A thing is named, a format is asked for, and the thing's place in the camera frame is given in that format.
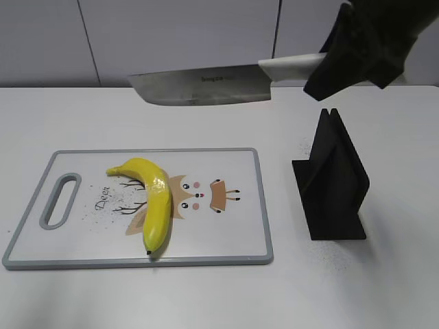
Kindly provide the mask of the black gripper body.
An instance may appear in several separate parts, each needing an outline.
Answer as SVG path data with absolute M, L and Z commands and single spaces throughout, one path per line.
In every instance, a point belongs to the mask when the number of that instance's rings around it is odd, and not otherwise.
M 382 52 L 397 65 L 405 61 L 419 35 L 438 19 L 438 1 L 344 1 L 321 53 L 335 43 L 337 28 L 345 21 L 348 31 L 358 36 L 367 29 Z

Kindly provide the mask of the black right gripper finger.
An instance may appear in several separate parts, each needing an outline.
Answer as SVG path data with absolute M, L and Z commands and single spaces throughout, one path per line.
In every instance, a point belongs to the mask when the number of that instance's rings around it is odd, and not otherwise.
M 373 56 L 366 70 L 366 78 L 380 89 L 384 89 L 397 77 L 404 73 L 405 56 L 394 56 L 388 53 L 379 53 Z

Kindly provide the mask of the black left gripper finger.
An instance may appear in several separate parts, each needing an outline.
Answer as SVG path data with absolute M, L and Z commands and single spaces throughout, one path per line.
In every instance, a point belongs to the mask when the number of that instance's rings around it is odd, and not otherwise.
M 323 61 L 310 75 L 303 91 L 316 101 L 322 101 L 349 86 L 366 81 L 368 55 L 366 42 L 334 41 Z

